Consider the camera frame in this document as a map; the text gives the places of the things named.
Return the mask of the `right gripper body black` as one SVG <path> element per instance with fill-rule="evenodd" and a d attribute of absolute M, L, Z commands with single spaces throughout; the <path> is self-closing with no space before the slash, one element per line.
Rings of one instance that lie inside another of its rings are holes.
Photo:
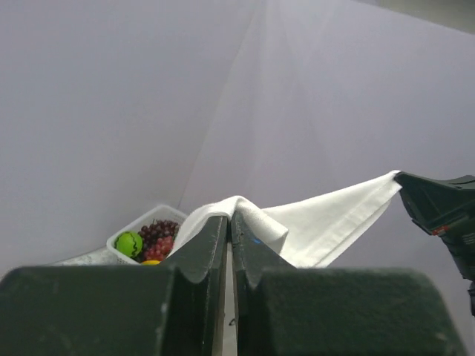
<path fill-rule="evenodd" d="M 461 222 L 445 228 L 441 239 L 448 248 L 463 279 L 470 281 L 468 294 L 474 315 L 474 222 Z"/>

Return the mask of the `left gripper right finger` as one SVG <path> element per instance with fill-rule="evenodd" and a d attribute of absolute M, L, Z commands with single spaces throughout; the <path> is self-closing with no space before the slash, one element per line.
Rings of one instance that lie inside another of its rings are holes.
<path fill-rule="evenodd" d="M 230 222 L 239 355 L 465 355 L 423 274 L 394 268 L 296 268 Z"/>

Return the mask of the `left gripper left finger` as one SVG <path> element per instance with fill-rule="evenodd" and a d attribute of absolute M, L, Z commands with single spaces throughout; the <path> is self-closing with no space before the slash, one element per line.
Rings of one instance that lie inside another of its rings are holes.
<path fill-rule="evenodd" d="M 1 280 L 3 355 L 220 355 L 228 220 L 158 266 L 24 266 Z"/>

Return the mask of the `white t-shirt daisy print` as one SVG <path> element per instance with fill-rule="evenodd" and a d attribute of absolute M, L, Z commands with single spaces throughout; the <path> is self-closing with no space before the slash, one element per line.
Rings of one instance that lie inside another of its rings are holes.
<path fill-rule="evenodd" d="M 173 253 L 193 239 L 211 217 L 241 214 L 254 235 L 298 268 L 325 268 L 387 210 L 401 190 L 397 171 L 299 202 L 259 208 L 242 196 L 194 210 L 181 224 Z"/>

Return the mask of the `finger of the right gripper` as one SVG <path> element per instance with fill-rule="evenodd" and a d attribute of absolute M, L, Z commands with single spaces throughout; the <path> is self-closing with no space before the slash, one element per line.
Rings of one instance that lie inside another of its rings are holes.
<path fill-rule="evenodd" d="M 413 223 L 429 235 L 444 234 L 474 218 L 472 175 L 439 180 L 400 172 L 395 181 Z"/>

